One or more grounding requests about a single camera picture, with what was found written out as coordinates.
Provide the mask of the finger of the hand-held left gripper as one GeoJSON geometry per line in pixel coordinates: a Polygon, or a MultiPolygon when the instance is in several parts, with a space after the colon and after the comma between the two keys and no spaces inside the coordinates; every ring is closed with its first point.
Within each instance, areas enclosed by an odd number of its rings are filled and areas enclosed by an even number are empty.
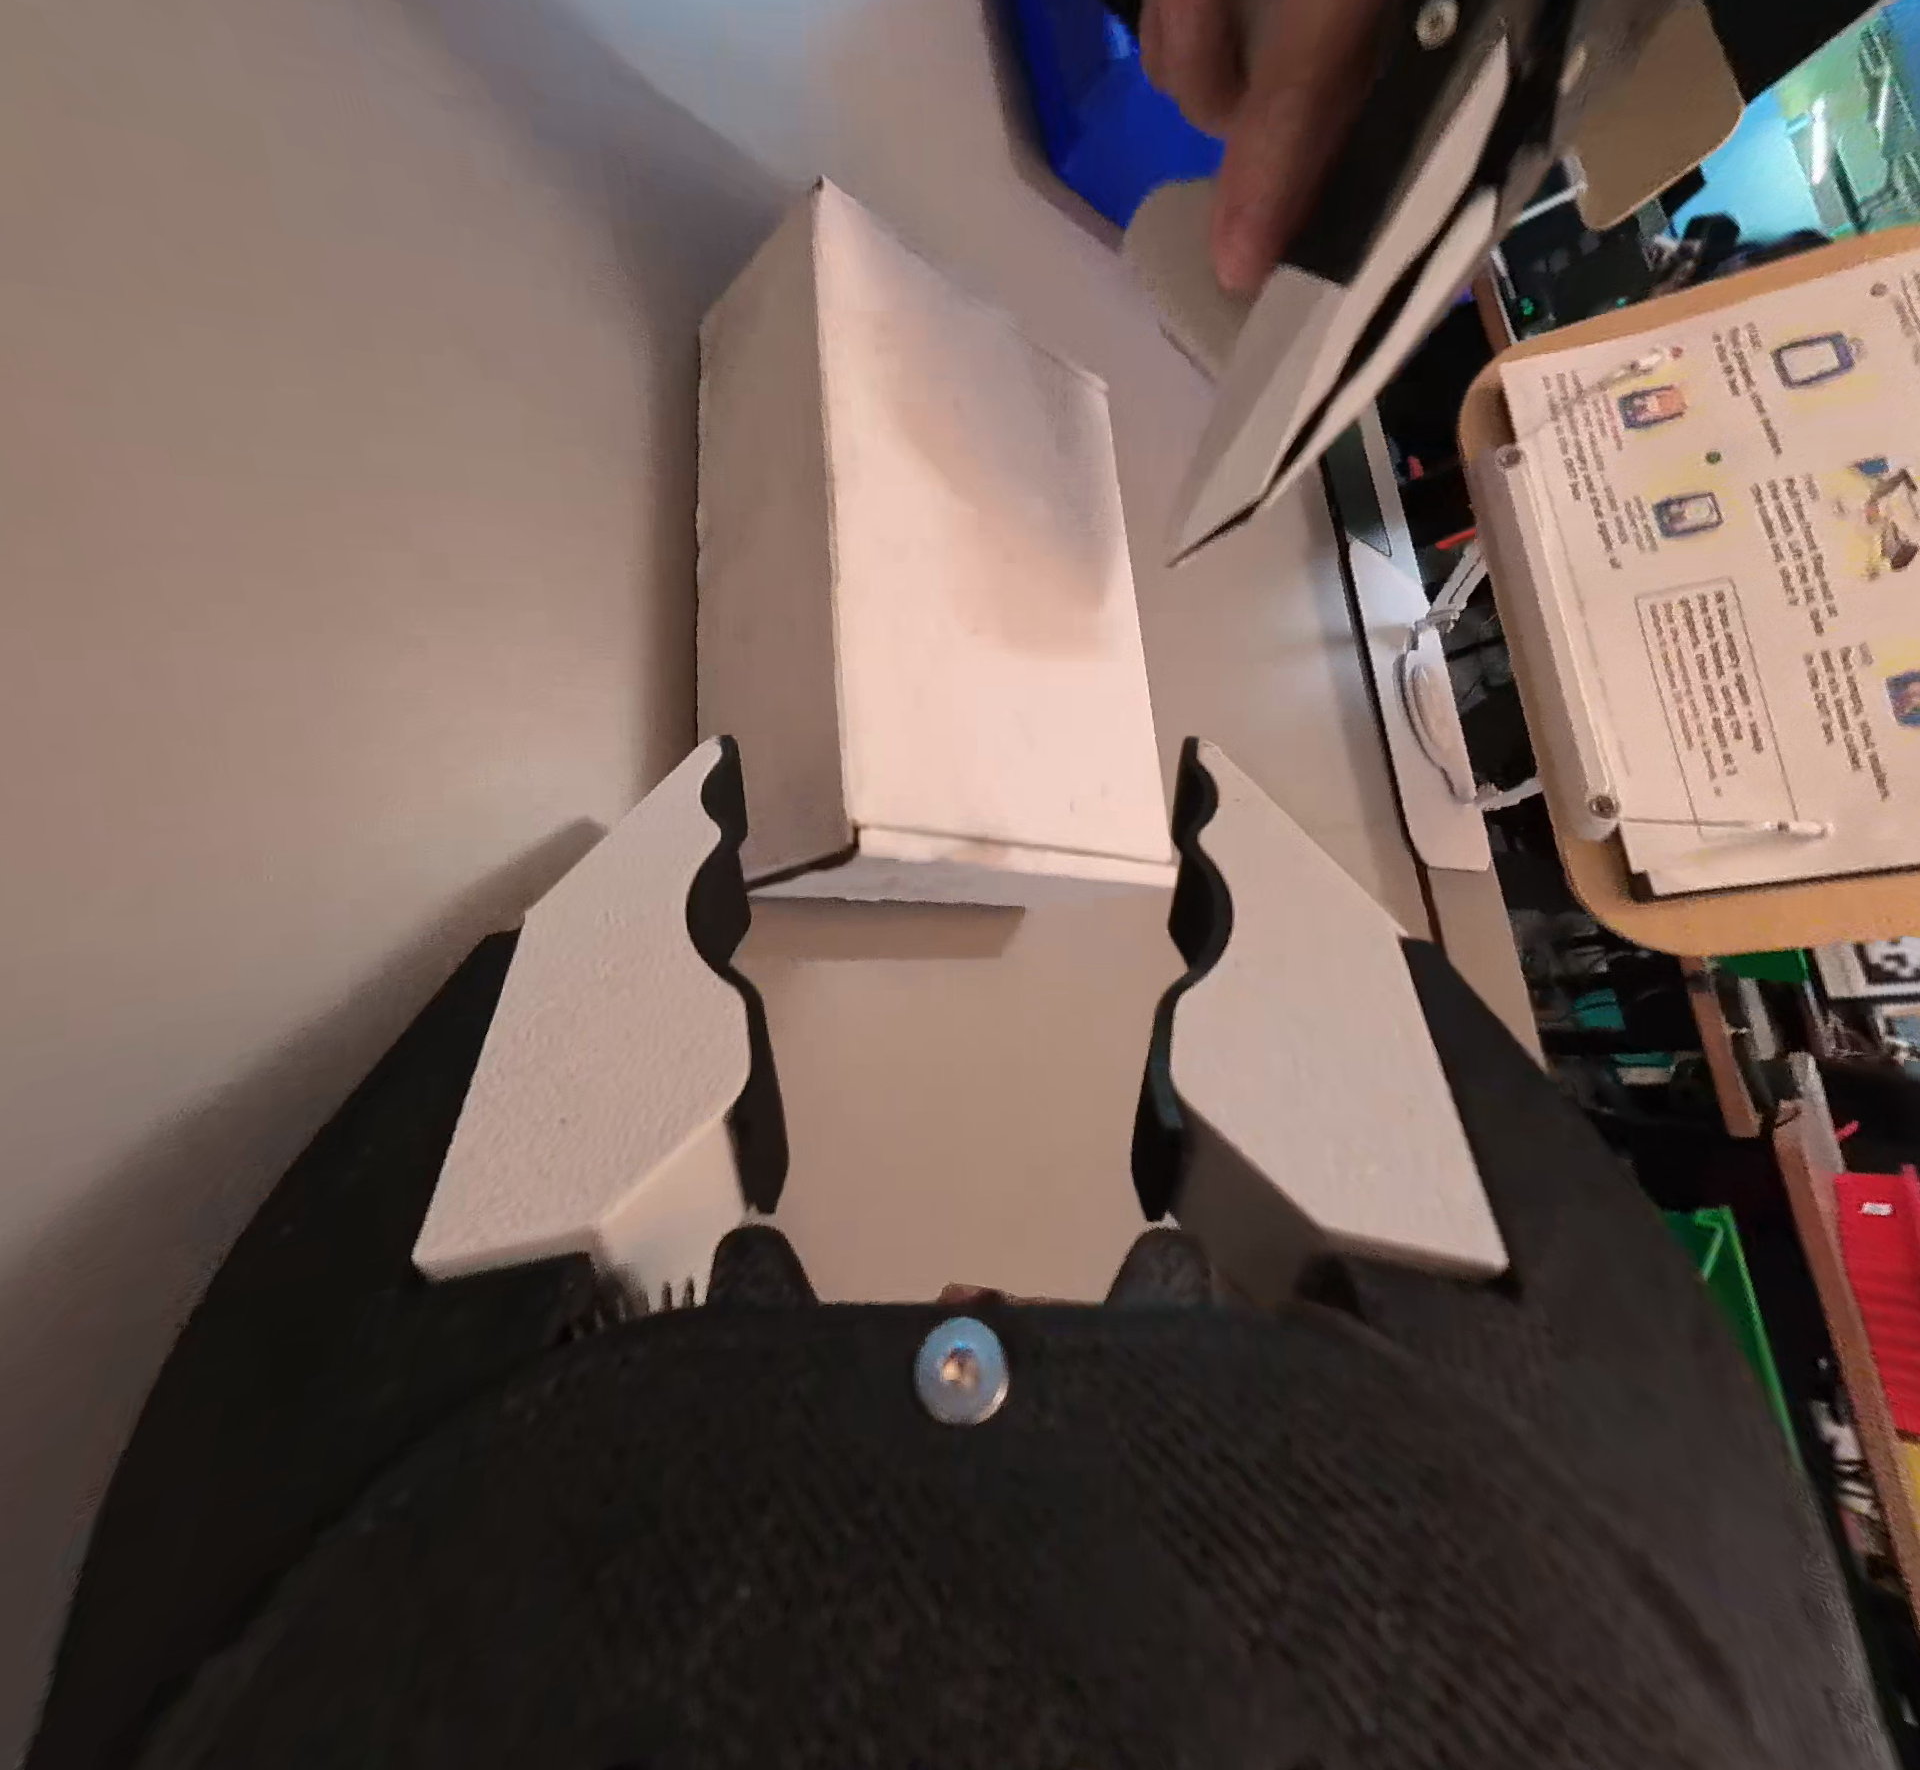
{"type": "Polygon", "coordinates": [[[1170,530],[1185,562],[1316,466],[1328,444],[1469,285],[1494,240],[1498,181],[1479,160],[1508,95],[1492,46],[1355,278],[1281,265],[1240,328],[1170,530]]]}
{"type": "Polygon", "coordinates": [[[1280,267],[1287,337],[1270,396],[1280,411],[1280,449],[1268,470],[1272,503],[1397,375],[1492,245],[1496,198],[1469,198],[1410,263],[1380,285],[1336,285],[1280,267]]]}

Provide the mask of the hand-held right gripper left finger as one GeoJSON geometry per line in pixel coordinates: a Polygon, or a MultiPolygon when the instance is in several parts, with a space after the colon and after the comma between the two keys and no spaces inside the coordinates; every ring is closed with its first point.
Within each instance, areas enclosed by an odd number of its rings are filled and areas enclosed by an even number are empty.
{"type": "Polygon", "coordinates": [[[787,1179],[762,997],[735,968],[746,779],[696,746],[526,914],[413,1266],[585,1258],[623,1298],[704,1298],[787,1179]]]}

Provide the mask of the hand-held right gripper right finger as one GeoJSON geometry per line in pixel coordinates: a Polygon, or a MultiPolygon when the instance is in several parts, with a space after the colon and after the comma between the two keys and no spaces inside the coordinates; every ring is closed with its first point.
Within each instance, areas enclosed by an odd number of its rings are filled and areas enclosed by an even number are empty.
{"type": "Polygon", "coordinates": [[[1139,1210],[1231,1292],[1362,1258],[1496,1280],[1508,1256],[1408,935],[1212,743],[1173,780],[1170,935],[1132,1146],[1139,1210]]]}

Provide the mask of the blue plastic bin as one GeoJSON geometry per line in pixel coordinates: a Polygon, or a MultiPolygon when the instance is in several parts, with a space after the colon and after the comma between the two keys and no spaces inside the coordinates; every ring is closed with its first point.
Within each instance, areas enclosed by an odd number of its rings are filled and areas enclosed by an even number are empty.
{"type": "Polygon", "coordinates": [[[1102,0],[1007,0],[1007,10],[1044,160],[1097,217],[1125,229],[1157,188],[1216,171],[1221,145],[1150,83],[1102,0]]]}

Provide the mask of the white cardboard mailer box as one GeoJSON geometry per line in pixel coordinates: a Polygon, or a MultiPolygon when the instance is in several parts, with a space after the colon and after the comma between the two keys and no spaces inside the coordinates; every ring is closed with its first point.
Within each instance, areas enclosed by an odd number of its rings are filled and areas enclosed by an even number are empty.
{"type": "Polygon", "coordinates": [[[702,327],[696,707],[749,892],[1170,892],[1101,380],[819,179],[702,327]]]}

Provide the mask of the grey desk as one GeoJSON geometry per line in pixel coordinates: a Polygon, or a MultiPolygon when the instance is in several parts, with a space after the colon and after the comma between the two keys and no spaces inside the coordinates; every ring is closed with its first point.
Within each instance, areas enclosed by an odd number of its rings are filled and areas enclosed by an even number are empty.
{"type": "Polygon", "coordinates": [[[1168,770],[1413,934],[1325,502],[1165,573],[1206,390],[999,0],[4,0],[4,1763],[252,1210],[693,743],[697,333],[829,178],[1109,387],[1168,770]]]}

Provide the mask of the person's left hand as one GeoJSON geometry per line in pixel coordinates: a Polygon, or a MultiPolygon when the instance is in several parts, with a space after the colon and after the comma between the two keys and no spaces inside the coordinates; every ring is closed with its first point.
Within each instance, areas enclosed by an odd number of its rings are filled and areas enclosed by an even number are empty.
{"type": "Polygon", "coordinates": [[[1257,292],[1285,260],[1365,98],[1386,3],[1274,0],[1243,37],[1231,0],[1141,0],[1146,76],[1222,142],[1211,252],[1227,294],[1257,292]]]}

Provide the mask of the wooden board on stand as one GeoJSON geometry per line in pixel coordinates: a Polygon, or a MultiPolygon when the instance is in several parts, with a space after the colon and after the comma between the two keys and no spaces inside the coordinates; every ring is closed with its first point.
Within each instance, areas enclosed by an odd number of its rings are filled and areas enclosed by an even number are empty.
{"type": "Polygon", "coordinates": [[[1704,0],[1675,0],[1639,57],[1609,76],[1574,126],[1581,224],[1605,232],[1632,219],[1721,148],[1743,107],[1704,0]]]}

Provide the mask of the small green bin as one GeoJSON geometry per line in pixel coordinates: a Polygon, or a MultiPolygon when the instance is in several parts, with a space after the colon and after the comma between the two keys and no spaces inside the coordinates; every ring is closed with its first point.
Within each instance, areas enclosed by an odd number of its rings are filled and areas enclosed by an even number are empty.
{"type": "Polygon", "coordinates": [[[1799,1438],[1778,1374],[1778,1365],[1763,1322],[1761,1300],[1743,1252],[1741,1228],[1731,1208],[1664,1212],[1667,1230],[1691,1261],[1691,1271],[1721,1310],[1741,1354],[1763,1393],[1767,1409],[1795,1464],[1802,1464],[1799,1438]]]}

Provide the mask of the red plastic bin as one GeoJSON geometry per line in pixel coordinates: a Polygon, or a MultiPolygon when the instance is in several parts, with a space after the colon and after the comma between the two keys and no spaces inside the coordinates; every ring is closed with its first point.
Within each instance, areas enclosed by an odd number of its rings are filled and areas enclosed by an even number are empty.
{"type": "Polygon", "coordinates": [[[1893,1425],[1918,1438],[1918,1174],[1837,1176],[1842,1266],[1893,1425]]]}

